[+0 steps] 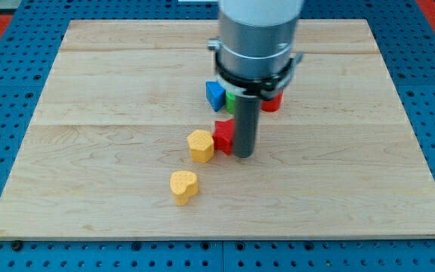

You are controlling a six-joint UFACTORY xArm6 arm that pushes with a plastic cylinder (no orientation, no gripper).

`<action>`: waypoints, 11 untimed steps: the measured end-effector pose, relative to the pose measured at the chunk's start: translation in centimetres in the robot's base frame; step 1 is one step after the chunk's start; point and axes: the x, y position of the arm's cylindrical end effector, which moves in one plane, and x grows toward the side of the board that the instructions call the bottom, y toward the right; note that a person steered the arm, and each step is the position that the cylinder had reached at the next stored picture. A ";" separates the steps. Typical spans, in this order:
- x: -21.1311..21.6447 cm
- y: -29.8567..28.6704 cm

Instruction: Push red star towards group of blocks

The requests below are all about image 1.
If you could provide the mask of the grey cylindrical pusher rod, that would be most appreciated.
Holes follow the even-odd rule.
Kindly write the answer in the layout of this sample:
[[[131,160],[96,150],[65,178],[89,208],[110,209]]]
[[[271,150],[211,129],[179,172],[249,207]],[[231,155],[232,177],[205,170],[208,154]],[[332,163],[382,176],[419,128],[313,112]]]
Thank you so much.
[[[260,115],[257,97],[236,96],[234,108],[233,154],[239,158],[250,157],[255,149]]]

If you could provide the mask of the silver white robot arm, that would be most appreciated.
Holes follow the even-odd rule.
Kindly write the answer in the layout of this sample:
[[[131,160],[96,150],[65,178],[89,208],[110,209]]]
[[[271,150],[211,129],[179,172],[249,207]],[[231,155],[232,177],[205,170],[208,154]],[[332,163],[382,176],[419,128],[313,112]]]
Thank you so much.
[[[304,0],[220,0],[219,33],[208,42],[217,81],[235,97],[232,153],[255,149],[261,104],[281,94],[303,54],[293,54]]]

